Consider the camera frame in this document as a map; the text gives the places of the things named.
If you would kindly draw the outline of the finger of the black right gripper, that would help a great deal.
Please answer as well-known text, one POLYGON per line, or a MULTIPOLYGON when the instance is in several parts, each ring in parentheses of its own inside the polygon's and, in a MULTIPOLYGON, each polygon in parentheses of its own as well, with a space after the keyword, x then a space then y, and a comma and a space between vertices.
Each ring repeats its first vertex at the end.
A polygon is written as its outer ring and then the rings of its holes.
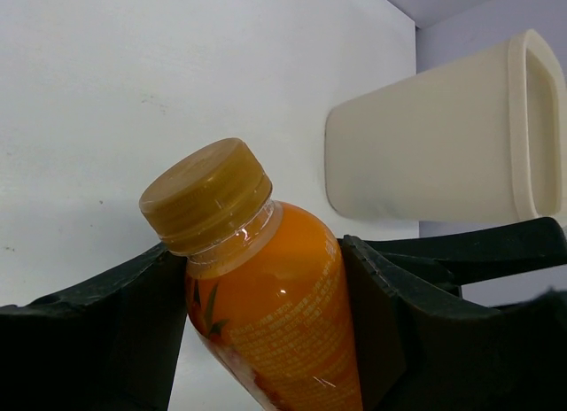
POLYGON ((550 217, 441 237, 367 244, 391 263, 452 293, 466 284, 566 263, 566 236, 550 217))

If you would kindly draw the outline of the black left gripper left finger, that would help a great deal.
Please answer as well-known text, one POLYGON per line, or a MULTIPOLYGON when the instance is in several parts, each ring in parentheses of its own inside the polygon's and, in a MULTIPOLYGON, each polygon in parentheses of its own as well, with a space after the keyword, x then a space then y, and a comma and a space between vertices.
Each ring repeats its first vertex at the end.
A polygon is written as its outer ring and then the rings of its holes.
POLYGON ((185 261, 162 245, 1 308, 3 410, 165 410, 186 320, 185 261))

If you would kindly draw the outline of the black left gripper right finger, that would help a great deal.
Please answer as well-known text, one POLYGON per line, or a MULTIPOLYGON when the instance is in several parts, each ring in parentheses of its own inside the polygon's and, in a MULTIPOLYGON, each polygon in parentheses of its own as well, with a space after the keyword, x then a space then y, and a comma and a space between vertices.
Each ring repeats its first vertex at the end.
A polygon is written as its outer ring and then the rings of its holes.
POLYGON ((566 295, 471 303, 341 242, 367 410, 563 410, 566 295))

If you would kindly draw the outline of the orange juice bottle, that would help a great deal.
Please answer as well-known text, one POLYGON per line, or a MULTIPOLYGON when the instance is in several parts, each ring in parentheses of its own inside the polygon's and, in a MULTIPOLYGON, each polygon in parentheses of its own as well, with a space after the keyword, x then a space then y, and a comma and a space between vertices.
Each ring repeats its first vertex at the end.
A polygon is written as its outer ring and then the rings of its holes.
POLYGON ((187 260, 186 304, 201 341, 262 408, 360 410, 338 240, 272 189, 246 143, 226 138, 169 168, 139 207, 187 260))

